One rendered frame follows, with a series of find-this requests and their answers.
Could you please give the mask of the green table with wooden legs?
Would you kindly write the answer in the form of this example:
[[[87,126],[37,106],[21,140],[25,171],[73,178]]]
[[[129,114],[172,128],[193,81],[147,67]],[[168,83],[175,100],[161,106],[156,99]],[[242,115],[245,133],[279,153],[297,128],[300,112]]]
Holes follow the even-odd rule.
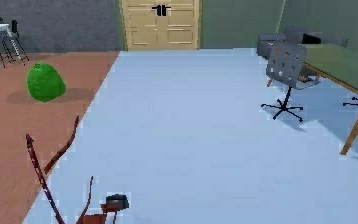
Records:
[[[334,44],[311,44],[306,48],[304,65],[317,73],[317,79],[328,78],[358,95],[358,51]],[[344,143],[341,155],[347,154],[357,136],[358,119]]]

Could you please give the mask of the grey swivel office chair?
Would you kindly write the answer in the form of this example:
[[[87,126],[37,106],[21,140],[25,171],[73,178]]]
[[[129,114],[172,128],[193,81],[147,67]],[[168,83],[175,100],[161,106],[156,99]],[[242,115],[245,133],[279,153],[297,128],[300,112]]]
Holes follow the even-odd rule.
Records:
[[[277,100],[278,105],[272,105],[277,108],[278,112],[273,116],[276,119],[282,112],[287,112],[298,118],[300,122],[303,118],[293,113],[293,110],[302,110],[302,106],[288,106],[291,96],[291,90],[302,90],[320,83],[319,80],[308,78],[306,81],[299,79],[300,72],[304,67],[307,49],[303,45],[291,44],[288,42],[275,42],[272,46],[268,64],[266,67],[266,75],[273,80],[288,86],[285,99]]]

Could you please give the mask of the small black box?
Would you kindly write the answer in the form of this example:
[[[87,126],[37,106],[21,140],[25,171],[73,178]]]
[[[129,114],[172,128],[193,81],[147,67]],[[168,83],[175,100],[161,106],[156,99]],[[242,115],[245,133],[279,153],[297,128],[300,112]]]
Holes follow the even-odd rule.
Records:
[[[106,197],[106,205],[108,208],[120,211],[129,207],[129,201],[126,195],[114,194]]]

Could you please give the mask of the green bean bag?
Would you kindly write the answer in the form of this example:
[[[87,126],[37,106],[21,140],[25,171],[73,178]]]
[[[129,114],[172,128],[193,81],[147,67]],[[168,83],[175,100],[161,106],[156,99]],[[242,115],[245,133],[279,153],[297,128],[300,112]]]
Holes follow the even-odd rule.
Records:
[[[58,71],[45,62],[37,62],[30,68],[26,85],[31,97],[40,102],[51,101],[66,92],[66,85]]]

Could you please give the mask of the cream room door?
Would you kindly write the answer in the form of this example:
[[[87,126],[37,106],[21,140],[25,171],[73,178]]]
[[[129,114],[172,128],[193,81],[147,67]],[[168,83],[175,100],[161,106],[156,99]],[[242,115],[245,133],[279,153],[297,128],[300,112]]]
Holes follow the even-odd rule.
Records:
[[[157,50],[160,48],[158,39],[158,16],[156,0],[120,0],[125,41],[131,50]]]
[[[201,0],[163,0],[167,15],[162,17],[165,49],[198,49]]]

